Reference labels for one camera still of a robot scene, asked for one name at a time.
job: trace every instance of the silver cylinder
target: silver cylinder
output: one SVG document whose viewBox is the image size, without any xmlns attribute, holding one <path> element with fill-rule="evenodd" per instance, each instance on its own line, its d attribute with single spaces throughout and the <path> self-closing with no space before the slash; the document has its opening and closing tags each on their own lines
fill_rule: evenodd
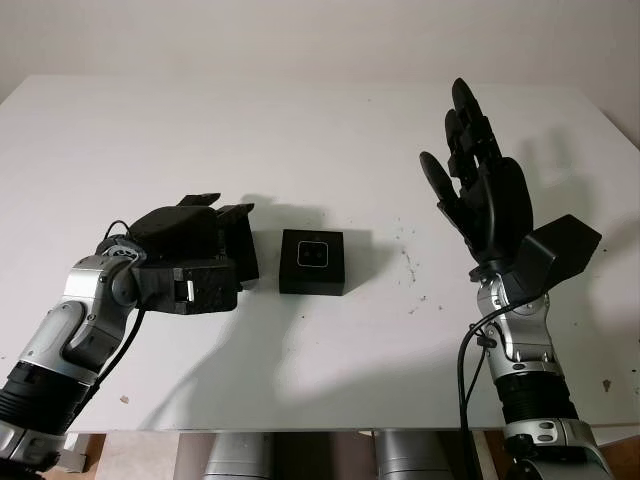
<svg viewBox="0 0 640 480">
<path fill-rule="evenodd" d="M 380 480 L 453 480 L 436 432 L 380 430 L 375 440 Z"/>
<path fill-rule="evenodd" d="M 273 434 L 219 433 L 213 443 L 203 480 L 273 478 Z"/>
</svg>

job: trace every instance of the white wall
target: white wall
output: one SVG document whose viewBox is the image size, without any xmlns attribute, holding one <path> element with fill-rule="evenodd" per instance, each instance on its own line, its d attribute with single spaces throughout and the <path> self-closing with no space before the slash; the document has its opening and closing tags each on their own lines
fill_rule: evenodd
<svg viewBox="0 0 640 480">
<path fill-rule="evenodd" d="M 0 0 L 0 100 L 32 73 L 463 76 L 577 86 L 638 145 L 639 23 L 639 0 Z"/>
</svg>

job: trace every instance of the black box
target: black box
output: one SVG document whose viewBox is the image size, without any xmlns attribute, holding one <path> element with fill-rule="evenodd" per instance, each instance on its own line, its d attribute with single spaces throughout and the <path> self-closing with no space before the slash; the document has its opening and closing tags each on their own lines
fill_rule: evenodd
<svg viewBox="0 0 640 480">
<path fill-rule="evenodd" d="M 343 290 L 342 232 L 282 232 L 280 293 L 342 295 Z"/>
</svg>

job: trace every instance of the gray metal part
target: gray metal part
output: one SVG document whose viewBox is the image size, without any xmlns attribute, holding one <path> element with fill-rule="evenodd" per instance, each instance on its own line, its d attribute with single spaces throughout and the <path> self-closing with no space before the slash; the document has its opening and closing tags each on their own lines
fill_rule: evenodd
<svg viewBox="0 0 640 480">
<path fill-rule="evenodd" d="M 273 478 L 273 434 L 263 432 L 216 435 L 203 479 Z"/>
<path fill-rule="evenodd" d="M 67 278 L 63 300 L 72 299 L 82 302 L 87 316 L 78 329 L 70 345 L 82 342 L 88 337 L 87 331 L 98 329 L 117 340 L 118 344 L 124 335 L 127 316 L 133 309 L 128 301 L 122 305 L 113 296 L 112 288 L 116 279 L 123 282 L 120 274 L 123 268 L 131 264 L 127 257 L 103 257 L 92 255 L 76 263 Z M 133 280 L 129 283 L 134 288 Z M 119 296 L 118 300 L 129 297 L 130 292 Z"/>
<path fill-rule="evenodd" d="M 64 447 L 65 436 L 25 430 L 0 421 L 0 458 L 39 466 Z"/>
<path fill-rule="evenodd" d="M 101 255 L 74 265 L 62 299 L 81 302 L 85 318 L 62 351 L 68 361 L 97 372 L 122 342 L 137 296 L 131 265 L 129 257 Z"/>
<path fill-rule="evenodd" d="M 524 468 L 531 468 L 542 480 L 611 480 L 613 474 L 595 463 L 560 463 L 523 460 Z"/>
<path fill-rule="evenodd" d="M 598 450 L 589 424 L 574 418 L 537 418 L 512 422 L 504 427 L 504 437 L 530 435 L 538 447 L 580 447 L 598 467 L 611 474 L 606 459 Z"/>
<path fill-rule="evenodd" d="M 488 315 L 509 304 L 502 279 L 499 276 L 482 283 L 478 290 L 478 307 Z M 555 358 L 551 337 L 547 330 L 549 297 L 543 295 L 535 301 L 498 316 L 498 326 L 504 341 L 505 355 L 517 362 Z"/>
<path fill-rule="evenodd" d="M 375 444 L 381 480 L 453 479 L 436 432 L 380 430 Z"/>
<path fill-rule="evenodd" d="M 505 375 L 526 372 L 550 372 L 556 375 L 563 375 L 560 364 L 555 361 L 527 361 L 517 362 L 507 358 L 504 348 L 500 348 L 501 338 L 498 330 L 493 327 L 485 328 L 485 333 L 498 342 L 497 348 L 490 348 L 487 351 L 491 377 L 494 381 Z"/>
<path fill-rule="evenodd" d="M 95 372 L 70 363 L 61 355 L 67 341 L 82 322 L 84 312 L 83 304 L 77 301 L 56 305 L 20 354 L 20 361 L 66 375 L 84 385 L 93 385 L 97 377 Z"/>
</svg>

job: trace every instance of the dirt speck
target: dirt speck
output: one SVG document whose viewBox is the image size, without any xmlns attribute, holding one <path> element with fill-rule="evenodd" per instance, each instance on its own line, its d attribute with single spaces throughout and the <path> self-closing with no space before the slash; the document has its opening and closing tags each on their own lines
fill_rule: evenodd
<svg viewBox="0 0 640 480">
<path fill-rule="evenodd" d="M 402 255 L 407 259 L 407 270 L 409 271 L 411 283 L 416 283 L 416 271 L 413 268 L 413 263 L 411 263 L 411 257 L 404 248 L 402 249 Z"/>
</svg>

